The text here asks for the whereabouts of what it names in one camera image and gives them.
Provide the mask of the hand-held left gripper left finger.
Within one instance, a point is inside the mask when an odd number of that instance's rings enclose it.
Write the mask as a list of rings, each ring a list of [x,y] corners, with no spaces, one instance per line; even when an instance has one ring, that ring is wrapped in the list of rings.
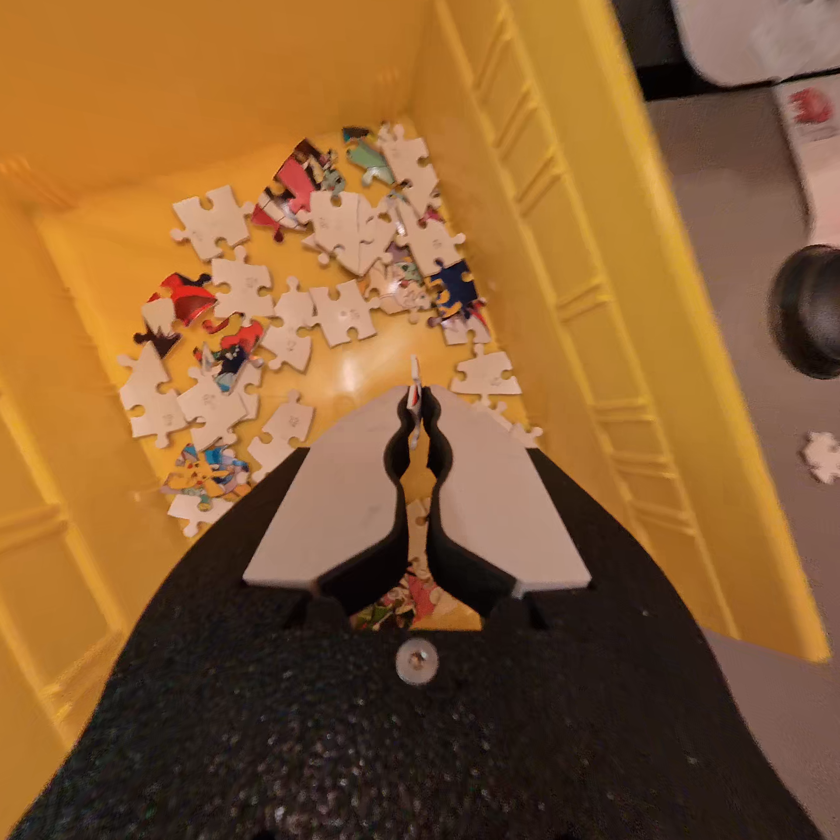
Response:
[[[393,387],[308,449],[244,583],[332,598],[353,615],[402,579],[410,541],[402,485],[409,391]]]

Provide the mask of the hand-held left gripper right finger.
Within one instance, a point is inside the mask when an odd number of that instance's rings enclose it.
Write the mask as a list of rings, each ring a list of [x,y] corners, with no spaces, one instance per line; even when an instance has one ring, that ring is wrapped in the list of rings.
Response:
[[[508,599],[585,589],[592,575],[530,449],[440,385],[424,387],[422,411],[435,581],[482,617]]]

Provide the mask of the single curved puzzle piece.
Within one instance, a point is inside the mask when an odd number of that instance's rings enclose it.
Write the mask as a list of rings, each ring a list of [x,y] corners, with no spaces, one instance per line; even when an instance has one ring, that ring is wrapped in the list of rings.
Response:
[[[413,420],[413,430],[408,439],[410,450],[415,450],[421,434],[423,421],[423,392],[421,368],[416,354],[411,354],[411,384],[406,395],[406,408]]]

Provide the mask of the yellow plastic bin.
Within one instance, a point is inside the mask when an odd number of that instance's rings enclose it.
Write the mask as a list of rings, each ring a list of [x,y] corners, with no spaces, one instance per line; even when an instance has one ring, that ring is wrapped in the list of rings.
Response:
[[[829,645],[608,2],[2,2],[2,835],[195,538],[118,362],[209,271],[172,205],[255,201],[302,137],[422,136],[510,417],[700,625]]]

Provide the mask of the pile of puzzle pieces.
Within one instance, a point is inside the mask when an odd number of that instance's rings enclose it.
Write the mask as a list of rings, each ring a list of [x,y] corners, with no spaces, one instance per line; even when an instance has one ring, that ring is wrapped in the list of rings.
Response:
[[[197,197],[173,205],[183,229],[172,231],[174,240],[189,240],[197,254],[212,266],[210,274],[191,280],[179,274],[162,284],[168,297],[153,296],[143,305],[146,331],[134,335],[141,347],[134,359],[122,355],[118,361],[131,369],[119,391],[122,406],[130,411],[142,408],[129,421],[132,436],[153,436],[159,448],[167,447],[173,433],[191,422],[192,443],[178,461],[180,467],[198,467],[192,479],[175,483],[168,476],[162,491],[173,495],[170,515],[189,520],[184,530],[196,534],[199,523],[215,523],[227,514],[242,490],[253,489],[264,478],[278,475],[288,479],[288,488],[310,447],[292,448],[295,438],[304,443],[314,409],[300,403],[300,393],[291,391],[266,421],[262,432],[268,442],[255,436],[248,447],[259,469],[236,457],[235,426],[257,416],[258,398],[248,394],[248,385],[259,384],[262,360],[254,356],[261,344],[275,355],[269,367],[284,363],[305,372],[311,357],[311,342],[298,335],[300,329],[318,324],[329,347],[349,339],[354,330],[360,340],[375,335],[371,310],[382,307],[378,297],[367,299],[358,279],[373,277],[371,286],[381,288],[385,268],[392,263],[393,248],[411,251],[415,272],[405,280],[415,285],[428,280],[418,296],[432,294],[432,301],[404,302],[415,312],[436,307],[437,318],[429,321],[459,323],[475,332],[482,325],[478,309],[484,300],[476,294],[469,268],[458,261],[456,249],[444,251],[447,230],[435,212],[439,205],[438,178],[432,166],[417,167],[428,156],[423,139],[405,140],[403,126],[391,132],[384,126],[378,144],[383,148],[385,182],[403,186],[403,192],[389,192],[377,206],[361,194],[344,190],[344,179],[334,164],[334,154],[320,154],[302,141],[275,175],[284,187],[282,195],[270,188],[257,203],[238,204],[229,185],[210,191],[212,204],[205,208]],[[536,437],[542,430],[525,431],[510,424],[496,410],[489,394],[520,394],[514,377],[501,379],[493,364],[510,369],[504,353],[485,354],[477,343],[476,357],[459,366],[463,381],[454,380],[450,392],[470,407],[486,413],[533,453],[539,452]],[[402,477],[406,499],[409,543],[408,561],[416,520],[428,515],[435,477],[427,467],[429,440],[422,422],[421,434]],[[348,623],[342,606],[328,597],[303,591],[256,587],[255,592],[290,592],[305,595],[307,622],[325,614]]]

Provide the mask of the loose white puzzle piece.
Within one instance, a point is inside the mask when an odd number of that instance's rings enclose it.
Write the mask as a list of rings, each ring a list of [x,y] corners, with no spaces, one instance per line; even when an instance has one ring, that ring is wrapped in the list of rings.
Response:
[[[811,475],[824,485],[839,480],[839,441],[831,433],[809,432],[801,458]]]

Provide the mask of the black dome stand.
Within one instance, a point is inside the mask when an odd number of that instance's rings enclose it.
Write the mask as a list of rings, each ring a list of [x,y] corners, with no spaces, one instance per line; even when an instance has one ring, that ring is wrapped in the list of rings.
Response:
[[[795,370],[817,380],[838,378],[838,247],[808,245],[783,263],[770,292],[769,325]]]

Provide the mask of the black flat pad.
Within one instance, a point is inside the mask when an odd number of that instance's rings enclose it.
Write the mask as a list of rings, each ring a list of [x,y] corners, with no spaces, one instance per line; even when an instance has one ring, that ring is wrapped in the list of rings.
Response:
[[[769,81],[720,86],[700,74],[681,45],[670,1],[612,1],[646,102],[770,88]]]

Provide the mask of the white rounded object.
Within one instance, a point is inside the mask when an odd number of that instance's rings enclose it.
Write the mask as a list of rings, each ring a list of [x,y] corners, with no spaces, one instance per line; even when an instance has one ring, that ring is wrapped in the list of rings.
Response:
[[[693,68],[722,88],[838,71],[838,1],[674,1]]]

